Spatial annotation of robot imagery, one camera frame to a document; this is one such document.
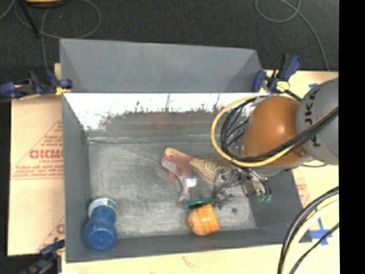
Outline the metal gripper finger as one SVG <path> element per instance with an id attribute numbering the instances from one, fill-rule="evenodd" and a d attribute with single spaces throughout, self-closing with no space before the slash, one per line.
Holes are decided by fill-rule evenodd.
<path id="1" fill-rule="evenodd" d="M 225 205 L 235 199 L 231 187 L 215 188 L 212 191 L 212 199 L 214 200 L 214 206 L 218 209 L 222 209 Z"/>
<path id="2" fill-rule="evenodd" d="M 214 178 L 215 187 L 232 187 L 237 183 L 238 173 L 235 170 L 220 168 Z"/>

